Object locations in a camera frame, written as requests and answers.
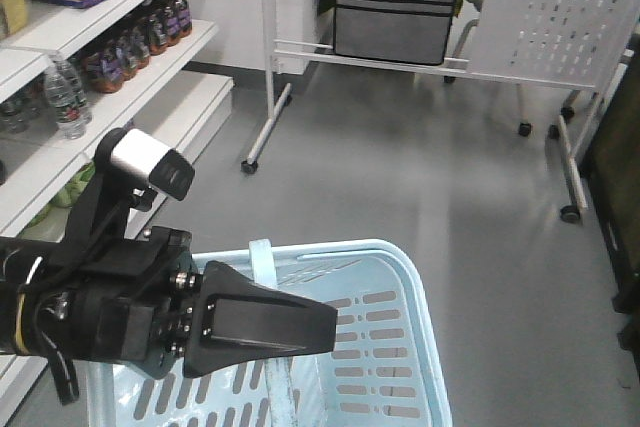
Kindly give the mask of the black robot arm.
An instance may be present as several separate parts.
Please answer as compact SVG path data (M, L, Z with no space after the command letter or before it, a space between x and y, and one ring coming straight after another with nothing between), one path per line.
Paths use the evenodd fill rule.
M1 242L1 350L47 361L61 403L78 399L79 361L198 378L252 360L331 351L334 307L263 287L213 260L185 231L106 236L87 249Z

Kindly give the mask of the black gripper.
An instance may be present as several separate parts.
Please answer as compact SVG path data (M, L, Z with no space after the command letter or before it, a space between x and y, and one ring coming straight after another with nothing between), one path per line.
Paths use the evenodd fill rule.
M192 235L155 226L147 240L109 241L73 276L64 354L127 365L162 378L175 363L175 321L195 272ZM331 352L337 310L263 287L218 261L206 264L186 341L182 374L198 378L253 360Z

